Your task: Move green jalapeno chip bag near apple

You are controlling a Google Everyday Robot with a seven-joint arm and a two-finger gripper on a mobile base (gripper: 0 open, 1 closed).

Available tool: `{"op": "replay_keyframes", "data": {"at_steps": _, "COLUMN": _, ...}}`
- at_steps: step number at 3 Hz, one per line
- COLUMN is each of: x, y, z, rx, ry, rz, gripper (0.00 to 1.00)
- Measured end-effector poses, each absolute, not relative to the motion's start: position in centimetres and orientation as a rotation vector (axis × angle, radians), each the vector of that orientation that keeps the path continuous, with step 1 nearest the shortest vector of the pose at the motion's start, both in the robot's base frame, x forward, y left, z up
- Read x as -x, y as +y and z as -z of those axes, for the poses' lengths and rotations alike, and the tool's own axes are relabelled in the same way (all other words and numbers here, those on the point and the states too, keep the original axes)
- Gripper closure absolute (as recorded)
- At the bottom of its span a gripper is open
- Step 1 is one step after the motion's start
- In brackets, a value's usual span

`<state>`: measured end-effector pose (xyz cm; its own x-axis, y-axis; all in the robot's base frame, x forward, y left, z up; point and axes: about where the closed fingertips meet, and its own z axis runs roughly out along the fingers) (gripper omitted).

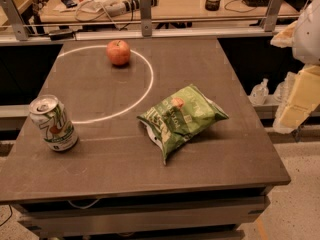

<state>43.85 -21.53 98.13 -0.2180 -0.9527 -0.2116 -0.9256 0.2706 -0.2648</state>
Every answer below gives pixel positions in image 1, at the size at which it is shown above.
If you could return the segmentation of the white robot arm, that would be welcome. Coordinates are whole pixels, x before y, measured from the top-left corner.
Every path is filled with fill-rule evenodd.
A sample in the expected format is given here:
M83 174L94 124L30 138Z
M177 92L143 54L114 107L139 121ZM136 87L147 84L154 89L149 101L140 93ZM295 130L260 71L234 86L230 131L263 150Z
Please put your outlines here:
M320 0L313 0L297 21L275 35L271 44L291 47L293 57L304 64L288 73L273 128L287 134L296 130L320 105Z

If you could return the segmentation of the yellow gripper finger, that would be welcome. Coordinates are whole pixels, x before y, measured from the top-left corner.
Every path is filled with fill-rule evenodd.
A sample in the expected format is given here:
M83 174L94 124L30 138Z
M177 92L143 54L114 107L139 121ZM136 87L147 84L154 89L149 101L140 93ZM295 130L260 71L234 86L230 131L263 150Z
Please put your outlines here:
M293 33L296 24L296 21L289 24L271 39L270 44L279 48L291 47L293 45Z
M320 105L320 66L305 65L295 76L289 97L280 103L273 123L277 133L296 130Z

